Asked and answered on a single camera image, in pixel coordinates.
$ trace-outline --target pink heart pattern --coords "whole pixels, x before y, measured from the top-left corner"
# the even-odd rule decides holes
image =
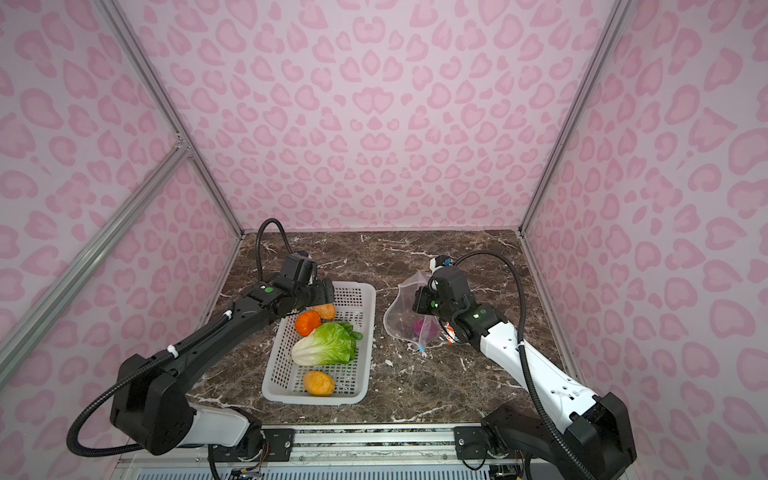
[[[47,217],[35,218],[29,230],[36,237],[25,241],[55,234]],[[8,238],[0,234],[4,242],[13,240]],[[199,326],[235,245],[206,187],[182,164],[0,392],[3,478],[20,472],[30,478],[100,478],[105,468],[111,470],[116,458],[83,460],[69,453],[67,428],[114,382],[124,359],[150,355]],[[0,312],[6,333],[15,319],[8,317],[10,310]],[[81,438],[89,445],[124,445],[125,435],[108,415],[103,406],[86,423]]]
[[[247,229],[516,227],[611,3],[450,3],[121,2]]]
[[[586,383],[632,412],[640,478],[768,476],[768,9],[753,10],[639,2],[528,237]]]
[[[89,2],[2,17],[0,297],[15,323],[174,140]]]

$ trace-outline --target plastic bag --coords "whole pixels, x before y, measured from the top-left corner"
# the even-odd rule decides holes
[[[416,290],[429,281],[429,272],[420,270],[397,287],[397,298],[384,313],[384,329],[396,339],[416,344],[420,350],[440,337],[440,324],[432,315],[413,311]]]

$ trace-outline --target perforated basket bottom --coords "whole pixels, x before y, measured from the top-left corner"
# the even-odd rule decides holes
[[[309,396],[304,389],[304,375],[308,372],[323,372],[333,378],[336,389],[332,397],[352,398],[360,394],[367,384],[369,366],[359,361],[361,348],[366,344],[367,336],[372,335],[372,312],[363,311],[363,291],[360,288],[338,286],[335,292],[336,308],[334,322],[349,322],[356,332],[363,334],[363,340],[358,341],[353,359],[346,365],[299,366],[293,362],[290,350],[302,337],[293,328],[298,314],[283,319],[280,325],[276,345],[273,347],[274,363],[271,372],[267,372],[269,383],[273,386],[270,391],[278,396]]]

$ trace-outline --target green lettuce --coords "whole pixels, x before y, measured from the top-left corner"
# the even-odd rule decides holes
[[[301,366],[349,363],[360,339],[362,333],[353,332],[351,323],[324,323],[296,342],[290,355]]]

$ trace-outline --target diagonal metal beam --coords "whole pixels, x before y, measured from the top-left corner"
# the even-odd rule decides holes
[[[181,162],[189,157],[190,151],[186,144],[180,142],[174,147],[94,239],[72,260],[67,271],[58,278],[45,297],[19,320],[16,330],[0,348],[0,389],[43,340],[69,303],[83,290],[98,267],[173,177]]]
[[[587,70],[584,72],[584,78],[579,84],[576,95],[574,96],[571,108],[568,110],[568,114],[565,117],[563,127],[558,133],[558,138],[554,143],[552,152],[547,159],[544,173],[538,180],[538,184],[533,193],[533,199],[528,209],[523,216],[522,225],[520,231],[524,236],[528,232],[528,228],[533,223],[536,213],[541,206],[541,202],[544,200],[545,194],[549,184],[552,182],[554,173],[558,169],[558,165],[561,163],[565,148],[568,146],[568,142],[571,141],[573,133],[576,131],[576,127],[587,109],[589,99],[597,88],[600,81],[600,77],[603,71],[607,67],[608,59],[616,48],[616,44],[619,42],[621,32],[624,31],[624,27],[629,23],[632,17],[632,11],[634,10],[635,0],[617,0],[614,3],[611,13],[608,15],[608,20],[605,22],[603,33],[598,40],[598,45],[592,54],[592,57],[587,65]]]
[[[181,116],[176,110],[173,102],[170,100],[170,96],[165,91],[165,88],[160,81],[160,76],[150,63],[146,52],[144,52],[144,48],[141,46],[141,43],[136,36],[136,32],[125,16],[122,7],[116,0],[93,0],[93,2],[104,16],[115,39],[123,48],[123,52],[134,66],[136,73],[147,88],[149,95],[154,99],[157,107],[165,118],[165,121],[176,133],[179,140],[185,141],[192,149],[192,164],[203,179],[203,183],[214,198],[214,202],[219,207],[219,210],[221,210],[221,213],[226,217],[228,224],[232,227],[232,230],[234,230],[237,237],[242,237],[243,228],[240,225],[240,221],[237,219],[232,206],[229,201],[227,201],[227,198],[219,188],[219,185],[214,180],[213,175],[211,175],[210,170],[208,170],[208,166],[203,161],[203,155],[194,143],[194,139],[190,135],[190,132],[187,130],[186,126],[184,126]]]

